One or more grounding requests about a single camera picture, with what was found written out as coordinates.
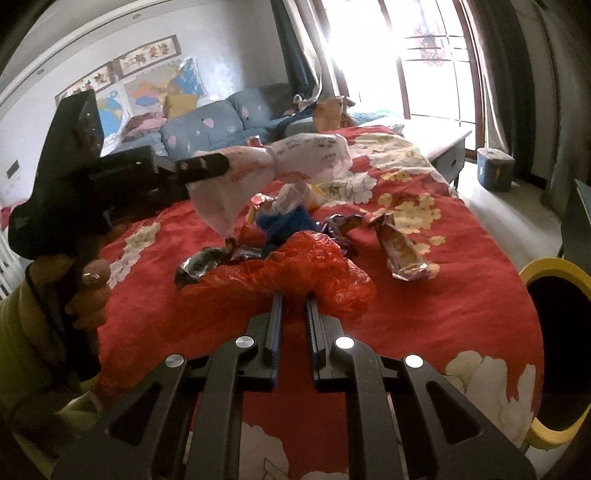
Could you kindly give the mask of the person's left hand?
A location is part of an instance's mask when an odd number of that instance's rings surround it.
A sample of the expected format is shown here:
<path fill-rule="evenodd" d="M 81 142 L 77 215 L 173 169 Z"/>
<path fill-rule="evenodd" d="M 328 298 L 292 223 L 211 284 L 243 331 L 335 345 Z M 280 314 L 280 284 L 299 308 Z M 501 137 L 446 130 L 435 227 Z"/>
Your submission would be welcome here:
<path fill-rule="evenodd" d="M 35 260 L 29 272 L 36 291 L 43 294 L 45 287 L 61 279 L 72 265 L 64 255 Z M 76 329 L 95 330 L 106 322 L 109 279 L 110 265 L 104 259 L 93 259 L 82 269 L 76 293 L 65 307 L 66 314 L 75 316 Z"/>

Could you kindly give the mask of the green sleeve forearm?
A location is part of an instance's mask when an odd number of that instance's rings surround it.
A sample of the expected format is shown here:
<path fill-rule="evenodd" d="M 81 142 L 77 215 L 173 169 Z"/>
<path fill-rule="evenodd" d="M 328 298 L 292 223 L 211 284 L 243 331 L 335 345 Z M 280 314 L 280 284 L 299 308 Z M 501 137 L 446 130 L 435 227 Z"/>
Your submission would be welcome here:
<path fill-rule="evenodd" d="M 37 443 L 71 441 L 98 420 L 95 396 L 58 359 L 57 341 L 40 302 L 72 261 L 40 258 L 20 286 L 1 301 L 1 417 L 17 435 Z"/>

